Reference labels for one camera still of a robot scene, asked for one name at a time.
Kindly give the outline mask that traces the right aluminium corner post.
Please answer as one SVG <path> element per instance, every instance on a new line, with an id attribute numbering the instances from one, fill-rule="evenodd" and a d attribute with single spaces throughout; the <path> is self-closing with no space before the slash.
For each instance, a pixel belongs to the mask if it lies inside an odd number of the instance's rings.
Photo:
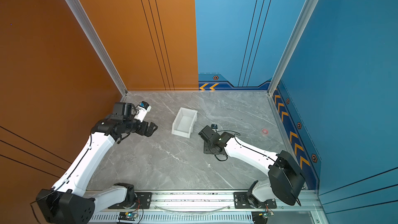
<path id="1" fill-rule="evenodd" d="M 302 10 L 297 18 L 293 31 L 272 77 L 271 83 L 267 90 L 268 96 L 272 96 L 274 94 L 318 2 L 319 0 L 305 0 Z"/>

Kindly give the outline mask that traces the left aluminium corner post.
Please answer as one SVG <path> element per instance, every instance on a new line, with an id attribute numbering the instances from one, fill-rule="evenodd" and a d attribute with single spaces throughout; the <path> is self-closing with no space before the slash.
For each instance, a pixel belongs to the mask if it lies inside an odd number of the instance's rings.
<path id="1" fill-rule="evenodd" d="M 78 21 L 81 29 L 85 33 L 93 49 L 95 50 L 96 54 L 98 55 L 99 59 L 109 73 L 117 89 L 122 96 L 127 95 L 127 87 L 125 86 L 120 74 L 118 73 L 113 61 L 111 60 L 111 57 L 109 56 L 105 46 L 103 45 L 99 35 L 97 34 L 97 31 L 95 30 L 80 0 L 65 1 L 69 9 L 72 11 L 74 17 Z"/>

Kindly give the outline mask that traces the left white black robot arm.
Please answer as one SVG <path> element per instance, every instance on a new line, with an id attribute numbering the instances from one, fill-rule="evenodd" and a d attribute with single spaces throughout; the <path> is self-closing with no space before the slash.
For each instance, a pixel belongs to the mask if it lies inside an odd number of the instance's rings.
<path id="1" fill-rule="evenodd" d="M 93 173 L 112 146 L 130 134 L 150 137 L 157 130 L 156 124 L 144 120 L 150 110 L 145 101 L 137 105 L 117 102 L 113 112 L 94 125 L 84 148 L 64 175 L 51 189 L 41 190 L 34 201 L 46 222 L 87 224 L 93 215 L 113 205 L 140 208 L 133 184 L 116 183 L 95 194 L 86 191 Z"/>

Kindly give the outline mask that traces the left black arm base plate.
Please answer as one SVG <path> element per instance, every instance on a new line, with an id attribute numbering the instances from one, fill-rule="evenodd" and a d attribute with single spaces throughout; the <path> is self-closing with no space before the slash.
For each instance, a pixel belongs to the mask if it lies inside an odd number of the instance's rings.
<path id="1" fill-rule="evenodd" d="M 114 204 L 108 209 L 150 209 L 152 192 L 136 192 L 133 202 L 122 202 Z"/>

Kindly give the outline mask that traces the right small circuit board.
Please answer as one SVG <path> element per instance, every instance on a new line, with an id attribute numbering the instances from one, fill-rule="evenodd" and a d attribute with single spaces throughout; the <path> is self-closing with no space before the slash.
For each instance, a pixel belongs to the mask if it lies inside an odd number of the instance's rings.
<path id="1" fill-rule="evenodd" d="M 269 208 L 267 208 L 265 211 L 259 214 L 259 216 L 262 217 L 263 219 L 268 219 L 269 217 L 272 217 L 274 215 L 275 215 L 274 212 Z"/>

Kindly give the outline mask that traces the aluminium front rail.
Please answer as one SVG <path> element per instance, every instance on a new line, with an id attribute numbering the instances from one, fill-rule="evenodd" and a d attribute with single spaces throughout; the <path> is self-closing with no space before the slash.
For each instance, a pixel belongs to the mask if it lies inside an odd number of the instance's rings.
<path id="1" fill-rule="evenodd" d="M 118 223 L 120 212 L 135 212 L 138 220 L 130 224 L 327 224 L 328 220 L 314 191 L 300 193 L 301 206 L 290 206 L 275 199 L 274 216 L 263 219 L 266 209 L 236 209 L 234 192 L 244 190 L 138 190 L 152 192 L 150 209 L 105 209 L 87 224 Z"/>

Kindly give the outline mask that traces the white plastic bin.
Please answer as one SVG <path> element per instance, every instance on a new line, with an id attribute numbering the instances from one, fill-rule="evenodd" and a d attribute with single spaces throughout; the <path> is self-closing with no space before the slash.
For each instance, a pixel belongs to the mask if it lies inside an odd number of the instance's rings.
<path id="1" fill-rule="evenodd" d="M 190 138 L 198 118 L 198 111 L 181 107 L 172 124 L 171 133 L 176 136 Z"/>

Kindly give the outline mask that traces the green circuit board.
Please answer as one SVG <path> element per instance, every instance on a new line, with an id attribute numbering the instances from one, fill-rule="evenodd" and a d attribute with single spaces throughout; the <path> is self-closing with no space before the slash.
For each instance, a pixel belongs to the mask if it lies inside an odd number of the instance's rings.
<path id="1" fill-rule="evenodd" d="M 135 212 L 120 212 L 118 216 L 118 223 L 129 224 L 138 220 L 139 215 Z"/>

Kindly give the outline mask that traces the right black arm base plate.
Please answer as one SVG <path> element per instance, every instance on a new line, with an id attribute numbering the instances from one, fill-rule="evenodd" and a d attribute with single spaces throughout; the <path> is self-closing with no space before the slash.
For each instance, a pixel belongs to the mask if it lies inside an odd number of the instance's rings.
<path id="1" fill-rule="evenodd" d="M 236 209 L 257 208 L 257 209 L 276 209 L 275 199 L 269 199 L 265 202 L 258 201 L 253 196 L 248 196 L 247 192 L 234 192 L 234 206 Z"/>

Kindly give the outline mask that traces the aluminium corner post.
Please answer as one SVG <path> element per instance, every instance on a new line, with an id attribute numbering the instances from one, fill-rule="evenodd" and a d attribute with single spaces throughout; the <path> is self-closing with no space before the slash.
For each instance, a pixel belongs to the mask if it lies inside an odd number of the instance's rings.
<path id="1" fill-rule="evenodd" d="M 272 77 L 271 83 L 267 90 L 268 96 L 272 96 L 274 94 L 318 2 L 319 0 L 305 0 L 302 10 L 297 18 L 293 31 Z"/>
<path id="2" fill-rule="evenodd" d="M 97 31 L 95 30 L 80 0 L 65 1 L 69 9 L 72 11 L 74 17 L 78 21 L 81 29 L 85 33 L 93 49 L 95 50 L 96 54 L 98 55 L 99 59 L 109 73 L 117 89 L 122 96 L 127 95 L 127 87 L 125 86 L 120 74 L 118 73 L 113 61 L 111 60 L 111 57 L 109 56 L 105 46 L 103 45 L 99 35 L 97 34 Z"/>

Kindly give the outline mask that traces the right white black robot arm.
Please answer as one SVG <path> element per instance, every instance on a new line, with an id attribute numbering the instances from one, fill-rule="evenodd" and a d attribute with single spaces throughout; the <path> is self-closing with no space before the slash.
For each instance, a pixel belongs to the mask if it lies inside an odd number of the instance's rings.
<path id="1" fill-rule="evenodd" d="M 287 151 L 271 152 L 243 142 L 235 131 L 218 132 L 210 126 L 199 132 L 205 151 L 218 158 L 219 155 L 241 160 L 266 174 L 263 181 L 256 180 L 249 187 L 246 198 L 253 208 L 261 208 L 266 201 L 279 199 L 287 205 L 301 206 L 299 195 L 306 184 L 303 170 Z"/>

